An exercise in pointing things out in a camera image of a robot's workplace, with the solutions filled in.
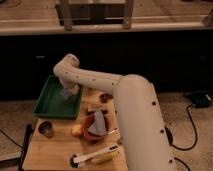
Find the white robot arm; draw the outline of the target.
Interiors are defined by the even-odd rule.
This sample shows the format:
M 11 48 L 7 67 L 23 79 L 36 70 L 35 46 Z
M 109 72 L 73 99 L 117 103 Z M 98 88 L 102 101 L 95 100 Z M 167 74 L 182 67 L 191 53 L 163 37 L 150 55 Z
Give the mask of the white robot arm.
M 66 88 L 78 83 L 113 96 L 128 171 L 177 171 L 154 86 L 146 78 L 80 69 L 72 54 L 53 72 Z

